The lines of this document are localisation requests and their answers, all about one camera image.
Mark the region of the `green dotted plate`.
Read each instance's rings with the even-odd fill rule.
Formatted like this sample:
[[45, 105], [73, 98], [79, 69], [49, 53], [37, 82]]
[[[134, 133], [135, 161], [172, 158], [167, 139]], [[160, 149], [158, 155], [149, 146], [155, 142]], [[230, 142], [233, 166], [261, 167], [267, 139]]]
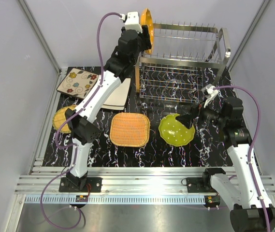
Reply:
[[195, 128], [186, 128], [176, 120], [179, 114], [169, 114], [165, 116], [159, 124], [161, 138], [169, 145], [185, 146], [189, 144], [195, 136]]

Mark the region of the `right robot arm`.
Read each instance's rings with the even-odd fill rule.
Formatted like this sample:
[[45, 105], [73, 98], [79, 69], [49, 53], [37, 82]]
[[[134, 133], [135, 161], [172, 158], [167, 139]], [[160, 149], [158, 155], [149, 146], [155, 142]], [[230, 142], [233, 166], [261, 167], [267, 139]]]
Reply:
[[176, 120], [191, 128], [198, 123], [211, 123], [218, 127], [219, 136], [232, 160], [238, 187], [235, 187], [222, 168], [206, 168], [202, 175], [202, 188], [216, 191], [228, 209], [230, 221], [236, 232], [271, 232], [275, 229], [275, 206], [269, 198], [257, 168], [253, 140], [243, 124], [243, 102], [237, 97], [225, 99], [219, 112], [205, 103], [191, 106], [189, 113]]

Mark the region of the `orange octagonal plate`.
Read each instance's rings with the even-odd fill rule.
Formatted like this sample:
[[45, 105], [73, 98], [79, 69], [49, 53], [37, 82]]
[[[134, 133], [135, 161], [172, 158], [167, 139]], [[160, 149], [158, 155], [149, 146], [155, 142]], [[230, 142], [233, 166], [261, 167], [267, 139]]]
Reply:
[[151, 55], [152, 52], [153, 52], [153, 49], [154, 49], [153, 48], [153, 46], [154, 46], [154, 24], [153, 24], [151, 12], [148, 8], [145, 8], [142, 11], [140, 24], [142, 26], [147, 25], [147, 27], [148, 27], [148, 32], [149, 32], [150, 42], [151, 42], [151, 48], [146, 50], [146, 53]]

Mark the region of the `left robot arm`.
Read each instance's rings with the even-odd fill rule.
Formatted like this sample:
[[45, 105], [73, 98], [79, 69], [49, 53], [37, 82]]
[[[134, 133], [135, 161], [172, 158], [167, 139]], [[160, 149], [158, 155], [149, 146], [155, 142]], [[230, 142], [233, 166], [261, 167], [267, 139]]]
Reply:
[[72, 132], [73, 154], [66, 179], [76, 192], [87, 186], [87, 161], [90, 147], [100, 130], [93, 124], [96, 116], [113, 91], [131, 75], [141, 52], [151, 49], [151, 36], [147, 25], [142, 31], [122, 29], [111, 57], [84, 100], [74, 110], [66, 110], [65, 117]]

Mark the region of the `white black-rimmed square plate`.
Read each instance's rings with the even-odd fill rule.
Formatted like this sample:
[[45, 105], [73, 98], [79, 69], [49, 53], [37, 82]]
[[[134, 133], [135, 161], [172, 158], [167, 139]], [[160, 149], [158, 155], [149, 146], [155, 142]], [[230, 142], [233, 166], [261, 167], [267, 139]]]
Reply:
[[129, 94], [131, 79], [126, 78], [108, 97], [104, 104], [125, 106]]

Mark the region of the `floral square ceramic plate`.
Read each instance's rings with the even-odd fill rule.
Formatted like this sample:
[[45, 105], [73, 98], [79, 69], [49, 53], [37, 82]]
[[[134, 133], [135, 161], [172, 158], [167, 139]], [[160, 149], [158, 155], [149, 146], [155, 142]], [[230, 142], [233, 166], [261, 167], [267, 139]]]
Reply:
[[96, 84], [97, 80], [97, 74], [73, 68], [58, 85], [57, 91], [62, 94], [84, 99]]

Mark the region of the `green wicker plate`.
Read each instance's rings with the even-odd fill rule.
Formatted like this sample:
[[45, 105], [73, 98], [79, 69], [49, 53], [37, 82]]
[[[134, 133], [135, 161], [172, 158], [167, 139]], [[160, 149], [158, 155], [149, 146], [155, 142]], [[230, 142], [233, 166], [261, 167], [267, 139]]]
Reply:
[[[53, 123], [53, 128], [57, 131], [59, 130], [60, 126], [66, 121], [66, 117], [65, 117], [65, 112], [67, 109], [70, 109], [70, 110], [74, 110], [76, 107], [76, 105], [70, 105], [70, 106], [66, 106], [66, 107], [63, 107], [61, 109], [59, 109], [53, 116], [53, 119], [52, 119], [52, 123]], [[71, 130], [68, 126], [68, 124], [65, 124], [63, 126], [63, 128], [60, 130], [61, 133], [64, 133], [64, 134], [69, 134], [71, 133]]]

